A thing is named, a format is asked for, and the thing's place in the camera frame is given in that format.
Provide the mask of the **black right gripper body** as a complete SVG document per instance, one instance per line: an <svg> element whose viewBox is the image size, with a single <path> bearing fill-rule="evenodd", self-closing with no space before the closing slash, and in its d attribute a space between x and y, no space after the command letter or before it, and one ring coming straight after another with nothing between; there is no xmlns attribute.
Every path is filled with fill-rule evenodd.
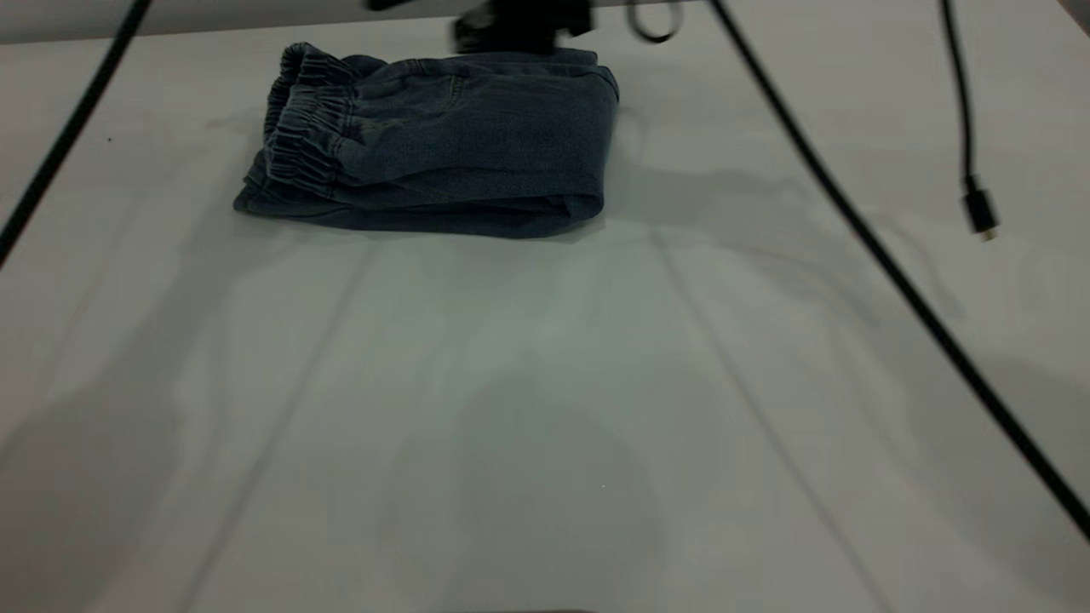
<svg viewBox="0 0 1090 613"><path fill-rule="evenodd" d="M592 10L591 1L484 1L456 19L453 50L552 55L561 32L579 37L593 31Z"/></svg>

